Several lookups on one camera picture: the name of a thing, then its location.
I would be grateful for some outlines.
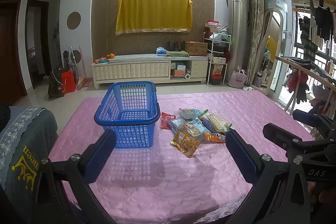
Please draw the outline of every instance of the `blue plastic basket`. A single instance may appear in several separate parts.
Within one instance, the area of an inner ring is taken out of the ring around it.
[[[94,120],[104,130],[115,132],[116,148],[146,148],[153,145],[160,115],[154,83],[120,82],[109,88]]]

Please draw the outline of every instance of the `pink bedspread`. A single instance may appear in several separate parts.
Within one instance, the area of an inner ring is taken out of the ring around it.
[[[286,161],[284,150],[263,137],[274,123],[303,140],[310,134],[258,91],[158,95],[162,112],[179,108],[209,109],[231,121],[249,144],[274,160]],[[67,160],[82,153],[103,133],[93,115],[101,98],[87,98],[77,108],[54,145],[50,159]],[[156,124],[148,149],[115,149],[90,187],[118,223],[208,223],[233,213],[251,188],[225,144],[201,144],[188,159],[170,145],[173,134]],[[75,197],[65,184],[68,197]]]

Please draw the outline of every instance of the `orange box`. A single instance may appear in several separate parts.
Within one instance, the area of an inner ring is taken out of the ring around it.
[[[184,50],[189,53],[190,56],[207,56],[208,43],[186,41]]]
[[[173,76],[184,77],[185,70],[176,70],[173,69]]]

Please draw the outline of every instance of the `fruit bowl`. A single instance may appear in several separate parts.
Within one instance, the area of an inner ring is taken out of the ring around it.
[[[100,60],[100,58],[98,59],[99,63],[108,63],[108,59],[105,59],[105,60]]]

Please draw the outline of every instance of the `screw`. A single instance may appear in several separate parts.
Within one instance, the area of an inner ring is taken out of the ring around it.
[[[295,163],[296,165],[299,165],[301,163],[301,160],[299,160],[298,158],[295,158],[293,160],[293,163]]]
[[[49,162],[48,158],[43,158],[43,159],[41,160],[41,163],[42,163],[42,164],[47,164],[48,162]]]
[[[268,154],[263,154],[263,155],[261,156],[261,158],[262,158],[264,161],[270,161],[270,160],[271,160],[271,156],[268,155]]]
[[[73,154],[71,157],[70,157],[70,159],[72,160],[72,161],[77,161],[77,160],[79,160],[81,158],[81,155],[80,154]]]
[[[301,155],[297,155],[296,158],[300,161],[303,161],[303,157]]]

